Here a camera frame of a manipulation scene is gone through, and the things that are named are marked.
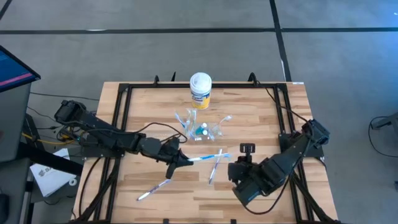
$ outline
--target gray concrete floor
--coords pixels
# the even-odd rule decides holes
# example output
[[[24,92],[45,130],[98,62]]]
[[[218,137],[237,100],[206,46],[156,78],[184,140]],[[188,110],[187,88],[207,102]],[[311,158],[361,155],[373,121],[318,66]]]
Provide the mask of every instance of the gray concrete floor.
[[[278,0],[277,8],[282,27],[398,27],[393,0]],[[273,25],[264,0],[13,0],[0,21],[2,30]],[[374,152],[367,128],[372,117],[398,111],[398,33],[283,37],[293,81],[305,82],[314,117],[331,131],[325,154],[340,220],[394,223],[398,159]],[[41,93],[99,98],[105,81],[169,80],[174,71],[184,81],[197,71],[218,81],[245,80],[250,72],[262,81],[284,80],[274,33],[0,35],[0,44],[41,74],[32,84]],[[52,115],[61,100],[31,95],[29,106]],[[96,109],[96,102],[83,102]],[[31,114],[37,126],[53,125]],[[390,127],[372,137],[380,151],[398,155]],[[65,222],[72,206],[70,198],[38,203],[34,223]]]

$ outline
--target monitor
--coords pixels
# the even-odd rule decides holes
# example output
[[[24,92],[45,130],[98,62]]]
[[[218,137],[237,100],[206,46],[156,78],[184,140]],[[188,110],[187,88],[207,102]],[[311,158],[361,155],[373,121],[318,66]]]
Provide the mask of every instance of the monitor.
[[[0,92],[39,79],[39,74],[0,45]]]

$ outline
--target white lid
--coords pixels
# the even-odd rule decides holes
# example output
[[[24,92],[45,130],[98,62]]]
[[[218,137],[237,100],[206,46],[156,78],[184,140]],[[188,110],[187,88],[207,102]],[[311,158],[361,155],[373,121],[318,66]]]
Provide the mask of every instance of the white lid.
[[[203,72],[195,73],[191,77],[190,87],[194,93],[207,93],[211,90],[211,78],[209,75]]]

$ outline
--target wooden table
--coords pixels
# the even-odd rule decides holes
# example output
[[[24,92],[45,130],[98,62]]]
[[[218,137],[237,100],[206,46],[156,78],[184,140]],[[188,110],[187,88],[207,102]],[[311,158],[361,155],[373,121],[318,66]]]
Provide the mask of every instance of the wooden table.
[[[111,123],[116,101],[118,82],[104,83],[99,101],[97,117]],[[312,118],[310,105],[303,84],[287,84],[292,109],[304,118]],[[121,125],[125,96],[122,99],[118,126]],[[184,88],[141,88],[134,89],[127,120],[127,131],[135,131],[150,122],[167,123],[182,130],[174,117],[175,110],[184,111],[190,108],[190,90]],[[285,125],[288,125],[286,112]],[[242,154],[239,152],[241,142],[256,144],[254,162],[261,162],[265,157],[279,153],[277,136],[280,133],[275,103],[265,89],[214,88],[211,92],[210,107],[198,112],[198,122],[218,122],[226,115],[232,114],[231,121],[223,123],[224,136],[216,141],[188,141],[180,145],[188,157],[216,154],[219,148],[232,154],[231,162]],[[303,121],[294,117],[297,129]],[[166,138],[174,132],[167,127],[151,126],[144,131],[148,136]],[[83,210],[98,191],[103,168],[100,160],[93,169],[83,196]],[[84,180],[95,159],[85,162],[81,179]],[[136,199],[153,186],[165,180],[167,166],[141,155],[126,154],[122,159],[118,186],[116,190],[113,223],[162,223],[169,218],[171,223],[229,223],[237,219],[238,223],[295,223],[292,196],[289,185],[273,211],[267,215],[252,215],[245,211],[232,192],[232,183],[228,181],[228,160],[222,159],[215,176],[214,185],[208,185],[208,178],[214,161],[201,161],[193,166],[178,168],[172,182],[148,196],[143,201]],[[326,170],[315,159],[304,159],[308,188],[322,209],[332,218],[337,218],[331,196]],[[74,212],[78,212],[80,192],[76,197]],[[280,189],[268,197],[257,197],[250,204],[251,210],[261,212],[273,203]],[[108,195],[105,195],[101,218],[105,217]],[[299,193],[301,211],[306,218],[303,198]]]

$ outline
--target yellow label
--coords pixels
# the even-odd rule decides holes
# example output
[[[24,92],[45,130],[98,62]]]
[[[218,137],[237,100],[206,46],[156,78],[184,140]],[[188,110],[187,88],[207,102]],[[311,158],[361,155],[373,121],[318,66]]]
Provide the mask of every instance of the yellow label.
[[[205,96],[198,96],[192,93],[192,106],[196,109],[202,110],[209,107],[210,93]]]

